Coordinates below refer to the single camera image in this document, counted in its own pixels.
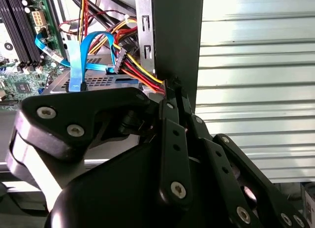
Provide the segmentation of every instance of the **circuit board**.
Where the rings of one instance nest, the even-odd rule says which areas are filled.
[[[53,25],[52,17],[49,11],[47,0],[33,0],[31,7],[36,7],[36,11],[44,15],[44,26],[48,37],[46,42],[51,49],[60,53],[60,45],[56,37],[57,30]],[[28,20],[33,28],[33,35],[38,33],[38,24],[30,12],[27,14]],[[0,111],[14,111],[18,103],[28,97],[39,95],[46,88],[47,84],[52,82],[63,71],[63,68],[55,63],[50,57],[41,55],[43,65],[40,68],[31,68],[31,71],[18,71],[19,59],[12,41],[7,35],[8,30],[4,30],[2,24],[0,37],[0,91],[5,91],[5,100],[0,101]]]

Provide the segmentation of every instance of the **yellow wire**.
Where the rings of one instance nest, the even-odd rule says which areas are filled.
[[[137,21],[132,20],[132,19],[128,19],[129,23],[137,23]],[[120,25],[118,25],[117,27],[115,27],[111,33],[116,32],[118,29],[120,29],[122,26],[124,26],[126,24],[126,21],[122,22]],[[95,54],[95,52],[101,48],[101,46],[103,46],[105,44],[105,42],[107,41],[107,37],[105,37],[98,45],[96,45],[90,52],[89,54]]]
[[[83,17],[84,17],[84,0],[82,0],[82,6],[81,6],[81,16],[80,16],[80,20],[81,20],[81,24],[80,24],[80,30],[79,30],[79,42],[82,42],[82,31],[83,31]]]
[[[117,44],[113,44],[114,47],[116,47],[117,49],[121,49],[120,46],[118,46]],[[150,73],[148,73],[130,54],[127,54],[127,56],[130,58],[130,60],[143,72],[145,73],[147,76],[149,76],[150,78],[154,79],[155,81],[157,81],[158,83],[162,84],[163,81],[156,79],[153,75],[151,75]]]

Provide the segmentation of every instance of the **metal bracket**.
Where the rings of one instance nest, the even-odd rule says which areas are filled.
[[[152,0],[135,0],[141,65],[155,72]]]

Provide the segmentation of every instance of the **red wire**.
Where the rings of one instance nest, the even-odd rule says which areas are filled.
[[[84,0],[84,17],[85,17],[85,30],[84,30],[84,36],[86,37],[88,35],[88,23],[89,23],[89,4],[88,0]]]
[[[157,91],[157,89],[153,88],[148,82],[144,82],[142,78],[139,78],[139,77],[135,76],[134,74],[130,73],[129,71],[127,71],[127,70],[125,70],[123,68],[121,68],[121,70],[124,73],[126,73],[127,75],[130,75],[131,77],[133,77],[133,78],[139,80],[140,82],[144,83],[145,85],[147,85],[153,92],[159,92],[159,91]]]
[[[141,79],[142,79],[142,83],[144,83],[145,85],[147,86],[150,86],[152,88],[154,88],[156,91],[159,90],[159,92],[164,92],[163,89],[161,89],[159,86],[151,83],[150,81],[148,81],[145,77],[143,77],[139,71],[137,71],[132,65],[130,65],[128,62],[124,62],[124,64],[129,68],[131,69],[136,75],[138,75]]]
[[[94,17],[94,16],[96,16],[96,15],[104,14],[104,13],[107,13],[107,12],[116,12],[116,13],[119,13],[119,14],[121,14],[121,15],[125,15],[125,13],[120,12],[120,11],[117,11],[117,10],[104,10],[104,11],[101,11],[101,12],[96,13],[96,14],[93,14],[93,15],[88,15],[88,18]],[[68,24],[68,23],[71,23],[71,22],[73,22],[73,21],[78,21],[78,20],[79,20],[79,19],[73,19],[73,20],[64,21],[63,23],[59,24],[59,28],[61,28],[61,26],[64,25],[64,24]]]
[[[130,33],[130,32],[133,32],[137,30],[137,27],[134,27],[132,29],[122,29],[122,30],[119,30],[118,33],[115,35],[115,43],[118,44],[118,41],[120,39],[120,35],[122,34],[125,34],[125,33]]]

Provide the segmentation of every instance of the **black plastic bracket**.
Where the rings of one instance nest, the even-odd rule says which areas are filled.
[[[213,140],[222,146],[225,154],[241,172],[242,182],[257,199],[257,212],[265,227],[301,227],[308,225],[302,214],[291,205],[286,197],[268,180],[242,150],[225,134]]]

